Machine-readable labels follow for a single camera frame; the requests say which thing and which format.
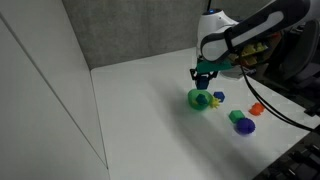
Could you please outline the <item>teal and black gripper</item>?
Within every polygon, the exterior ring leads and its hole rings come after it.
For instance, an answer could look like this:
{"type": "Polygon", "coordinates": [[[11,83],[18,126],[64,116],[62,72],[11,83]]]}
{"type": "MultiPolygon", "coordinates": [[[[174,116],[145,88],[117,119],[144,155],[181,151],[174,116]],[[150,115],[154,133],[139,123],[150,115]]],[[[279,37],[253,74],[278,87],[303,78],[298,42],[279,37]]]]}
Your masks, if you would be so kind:
{"type": "Polygon", "coordinates": [[[205,73],[210,73],[208,76],[208,81],[211,81],[212,79],[216,78],[218,75],[218,71],[224,71],[224,70],[229,70],[232,68],[232,64],[228,60],[224,60],[222,62],[210,62],[207,60],[202,60],[198,58],[197,60],[197,65],[196,69],[190,69],[190,75],[192,80],[197,80],[197,72],[199,74],[205,74],[205,73]]]}

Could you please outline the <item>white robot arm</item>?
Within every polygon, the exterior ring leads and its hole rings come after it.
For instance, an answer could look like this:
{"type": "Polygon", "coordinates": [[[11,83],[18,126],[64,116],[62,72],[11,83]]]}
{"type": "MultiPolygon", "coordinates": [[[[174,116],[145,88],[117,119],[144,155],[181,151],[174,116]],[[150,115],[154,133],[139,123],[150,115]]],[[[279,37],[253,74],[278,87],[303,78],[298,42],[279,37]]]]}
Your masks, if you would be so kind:
{"type": "Polygon", "coordinates": [[[190,70],[194,81],[204,74],[221,71],[220,64],[247,44],[275,32],[320,17],[320,0],[271,0],[246,19],[237,22],[222,9],[210,9],[199,19],[196,57],[190,70]]]}

